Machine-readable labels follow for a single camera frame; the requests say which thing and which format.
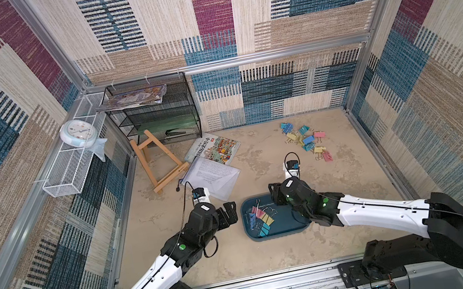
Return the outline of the teal plastic storage box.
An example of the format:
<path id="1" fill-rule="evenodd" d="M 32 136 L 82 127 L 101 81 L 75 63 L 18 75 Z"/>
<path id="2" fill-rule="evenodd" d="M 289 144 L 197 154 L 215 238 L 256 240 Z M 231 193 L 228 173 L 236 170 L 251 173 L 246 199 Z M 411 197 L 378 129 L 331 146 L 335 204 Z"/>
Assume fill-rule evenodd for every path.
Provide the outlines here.
<path id="1" fill-rule="evenodd" d="M 252 213 L 253 207 L 262 209 L 265 214 L 274 219 L 270 226 L 270 233 L 266 237 L 260 238 L 258 236 L 263 222 Z M 246 235 L 256 242 L 298 234 L 311 224 L 310 220 L 301 216 L 288 205 L 277 206 L 268 193 L 247 199 L 243 202 L 240 213 Z"/>

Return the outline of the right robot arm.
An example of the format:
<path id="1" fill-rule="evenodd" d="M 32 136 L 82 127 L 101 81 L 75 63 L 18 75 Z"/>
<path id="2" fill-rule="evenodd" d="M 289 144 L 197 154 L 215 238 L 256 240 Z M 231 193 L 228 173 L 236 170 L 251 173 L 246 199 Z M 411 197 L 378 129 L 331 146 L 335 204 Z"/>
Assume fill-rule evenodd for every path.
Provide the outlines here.
<path id="1" fill-rule="evenodd" d="M 447 194 L 433 192 L 425 200 L 371 200 L 320 193 L 298 177 L 268 188 L 276 205 L 288 205 L 324 227 L 362 225 L 405 232 L 404 237 L 367 243 L 362 269 L 368 276 L 437 261 L 463 269 L 463 206 Z"/>

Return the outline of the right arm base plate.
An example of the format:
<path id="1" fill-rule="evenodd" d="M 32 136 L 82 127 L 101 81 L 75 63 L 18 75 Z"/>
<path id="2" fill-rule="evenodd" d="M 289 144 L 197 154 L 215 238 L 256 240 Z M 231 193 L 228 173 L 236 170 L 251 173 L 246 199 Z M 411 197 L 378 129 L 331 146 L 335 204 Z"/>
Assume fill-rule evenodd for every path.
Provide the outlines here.
<path id="1" fill-rule="evenodd" d="M 399 277 L 407 276 L 407 270 L 404 267 L 396 268 L 390 274 L 377 273 L 369 277 L 362 267 L 362 262 L 359 260 L 343 262 L 337 265 L 337 270 L 346 288 L 354 286 L 368 286 L 370 283 L 380 283 L 387 281 L 389 277 L 398 279 Z"/>

